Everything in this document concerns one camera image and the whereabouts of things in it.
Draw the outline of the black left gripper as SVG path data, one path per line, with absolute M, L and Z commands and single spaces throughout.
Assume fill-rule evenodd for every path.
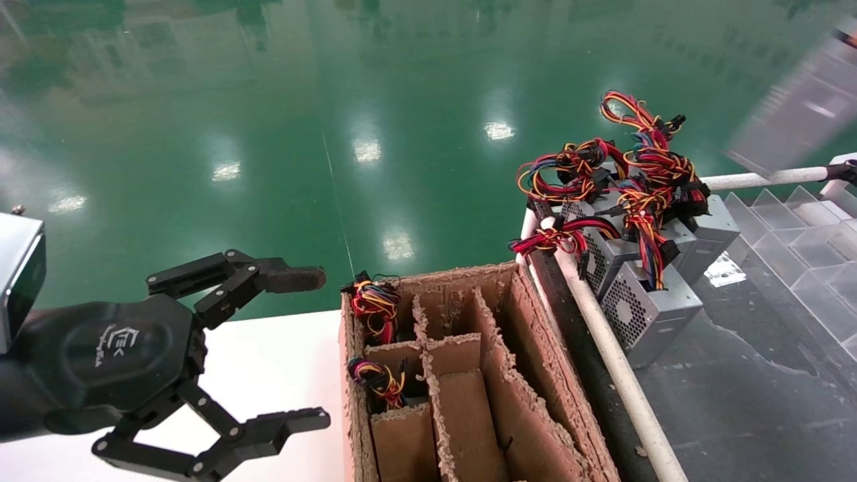
M 92 446 L 95 457 L 173 481 L 222 481 L 242 463 L 276 457 L 290 436 L 330 427 L 328 412 L 304 408 L 240 423 L 187 379 L 203 370 L 203 329 L 217 329 L 261 293 L 324 286 L 322 266 L 232 249 L 149 275 L 155 296 L 140 302 L 34 312 L 13 342 L 13 433 L 83 435 L 116 425 Z M 195 313 L 177 301 L 204 290 Z M 193 455 L 135 442 L 181 406 L 218 433 L 211 448 Z

